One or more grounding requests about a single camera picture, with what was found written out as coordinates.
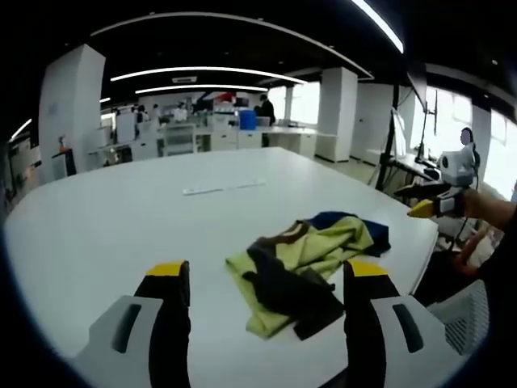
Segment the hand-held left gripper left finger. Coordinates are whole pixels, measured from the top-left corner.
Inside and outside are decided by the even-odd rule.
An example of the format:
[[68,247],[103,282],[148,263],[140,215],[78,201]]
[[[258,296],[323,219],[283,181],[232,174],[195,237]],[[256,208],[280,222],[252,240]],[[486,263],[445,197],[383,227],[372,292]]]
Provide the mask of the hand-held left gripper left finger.
[[188,387],[186,260],[157,264],[90,326],[74,368],[93,387]]

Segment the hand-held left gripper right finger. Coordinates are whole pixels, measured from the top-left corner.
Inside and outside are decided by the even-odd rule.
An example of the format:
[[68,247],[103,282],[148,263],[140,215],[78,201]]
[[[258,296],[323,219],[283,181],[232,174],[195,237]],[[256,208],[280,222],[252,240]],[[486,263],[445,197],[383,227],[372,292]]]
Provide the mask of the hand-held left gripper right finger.
[[463,364],[444,324],[380,266],[348,260],[343,303],[348,387],[441,387]]

